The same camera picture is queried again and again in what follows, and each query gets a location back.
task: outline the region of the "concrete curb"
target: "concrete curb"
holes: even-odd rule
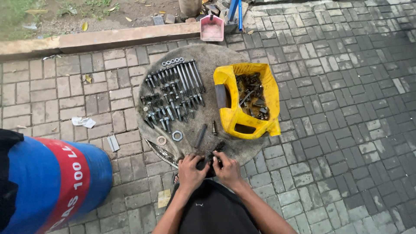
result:
[[[200,32],[200,22],[192,22],[0,42],[0,62],[183,40],[199,37]]]

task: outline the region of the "yellow plastic container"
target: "yellow plastic container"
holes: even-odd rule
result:
[[[269,119],[256,119],[246,113],[239,104],[239,91],[236,75],[260,73],[265,105],[269,108]],[[215,91],[221,123],[226,133],[241,139],[257,139],[266,131],[270,136],[280,135],[277,116],[280,112],[279,89],[267,63],[237,63],[230,66],[218,67],[214,72]],[[225,87],[229,95],[221,94]],[[236,125],[253,129],[253,133],[244,133],[236,129]]]

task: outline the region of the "blue barrel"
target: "blue barrel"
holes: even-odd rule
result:
[[[1,234],[43,234],[97,208],[110,192],[107,154],[85,143],[25,137],[9,151],[16,210]]]

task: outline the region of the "soil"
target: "soil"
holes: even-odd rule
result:
[[[76,15],[63,14],[58,16],[65,6],[75,6]],[[109,15],[103,14],[103,10],[117,7]],[[14,38],[7,38],[7,35],[0,35],[0,40],[16,40],[28,38],[45,38],[56,35],[81,33],[82,24],[88,23],[86,32],[115,30],[132,27],[145,27],[154,25],[152,17],[155,15],[165,15],[159,11],[178,16],[180,14],[178,0],[112,0],[109,6],[89,6],[85,0],[44,0],[43,10],[48,10],[47,14],[40,15],[39,21],[35,21],[32,15],[25,18],[22,23],[37,23],[37,30],[23,29],[21,25],[16,25],[15,30],[24,30],[25,34],[19,33]]]

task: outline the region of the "washer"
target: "washer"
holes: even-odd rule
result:
[[[164,137],[164,136],[160,136],[160,137],[158,137],[157,138],[157,140],[156,140],[156,143],[158,144],[158,145],[160,145],[160,146],[164,146],[164,145],[166,145],[166,142],[167,142],[167,140],[166,140],[166,137]]]
[[[175,134],[176,133],[179,133],[179,135],[181,135],[179,138],[175,138]],[[172,139],[174,140],[174,141],[180,141],[180,140],[182,140],[182,138],[183,138],[183,135],[182,135],[182,132],[181,131],[174,131],[173,133],[172,133]]]

